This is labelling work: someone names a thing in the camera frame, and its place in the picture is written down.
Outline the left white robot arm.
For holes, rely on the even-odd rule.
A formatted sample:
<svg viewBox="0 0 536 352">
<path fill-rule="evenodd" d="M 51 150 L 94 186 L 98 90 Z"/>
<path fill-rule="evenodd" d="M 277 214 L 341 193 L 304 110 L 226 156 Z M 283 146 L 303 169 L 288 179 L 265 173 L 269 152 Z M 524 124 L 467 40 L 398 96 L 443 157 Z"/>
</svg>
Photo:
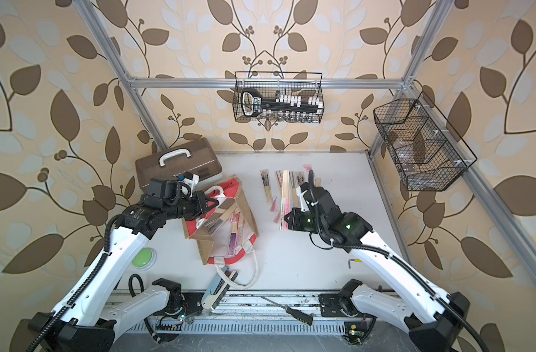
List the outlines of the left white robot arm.
<svg viewBox="0 0 536 352">
<path fill-rule="evenodd" d="M 163 278 L 115 309 L 105 311 L 105 304 L 133 259 L 167 221 L 200 219 L 219 205 L 209 193 L 194 189 L 198 181 L 183 176 L 151 179 L 140 201 L 108 222 L 98 258 L 73 289 L 51 312 L 31 319 L 28 330 L 36 337 L 28 350 L 109 351 L 120 336 L 155 312 L 182 311 L 181 285 Z"/>
</svg>

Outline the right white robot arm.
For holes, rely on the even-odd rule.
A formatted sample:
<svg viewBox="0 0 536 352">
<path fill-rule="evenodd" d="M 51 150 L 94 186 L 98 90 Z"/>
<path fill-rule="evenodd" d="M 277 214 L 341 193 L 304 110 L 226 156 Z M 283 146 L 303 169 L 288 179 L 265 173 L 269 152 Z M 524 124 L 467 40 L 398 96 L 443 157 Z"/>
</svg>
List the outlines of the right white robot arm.
<svg viewBox="0 0 536 352">
<path fill-rule="evenodd" d="M 416 271 L 364 218 L 341 211 L 329 191 L 316 185 L 313 171 L 296 193 L 301 206 L 284 216 L 288 228 L 320 237 L 327 251 L 354 255 L 396 293 L 390 296 L 350 280 L 338 295 L 344 315 L 367 313 L 381 319 L 405 332 L 420 351 L 452 351 L 462 330 L 482 351 L 489 349 L 467 322 L 470 301 L 460 292 L 448 293 Z"/>
</svg>

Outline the folding fan black print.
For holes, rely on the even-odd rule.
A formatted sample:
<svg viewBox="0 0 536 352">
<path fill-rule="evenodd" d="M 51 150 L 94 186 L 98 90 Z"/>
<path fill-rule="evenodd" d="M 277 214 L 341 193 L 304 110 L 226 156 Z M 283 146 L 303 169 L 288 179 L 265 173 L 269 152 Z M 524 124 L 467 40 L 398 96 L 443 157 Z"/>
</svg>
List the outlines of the folding fan black print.
<svg viewBox="0 0 536 352">
<path fill-rule="evenodd" d="M 271 187 L 270 178 L 269 178 L 269 170 L 268 169 L 261 170 L 260 173 L 262 176 L 262 184 L 264 188 L 264 193 L 267 198 L 267 201 L 270 204 L 269 211 L 276 213 L 278 211 L 278 206 L 277 206 L 278 198 L 276 195 L 272 193 L 272 187 Z"/>
</svg>

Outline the folding fan plain wood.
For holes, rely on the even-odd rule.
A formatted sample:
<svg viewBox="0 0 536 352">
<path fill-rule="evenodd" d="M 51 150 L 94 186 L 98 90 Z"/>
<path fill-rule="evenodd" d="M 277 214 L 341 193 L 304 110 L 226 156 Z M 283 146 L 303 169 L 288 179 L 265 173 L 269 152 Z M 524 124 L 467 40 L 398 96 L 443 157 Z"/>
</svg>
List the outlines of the folding fan plain wood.
<svg viewBox="0 0 536 352">
<path fill-rule="evenodd" d="M 282 170 L 276 170 L 275 171 L 275 177 L 278 184 L 279 189 L 282 189 L 282 181 L 283 181 L 283 171 Z"/>
</svg>

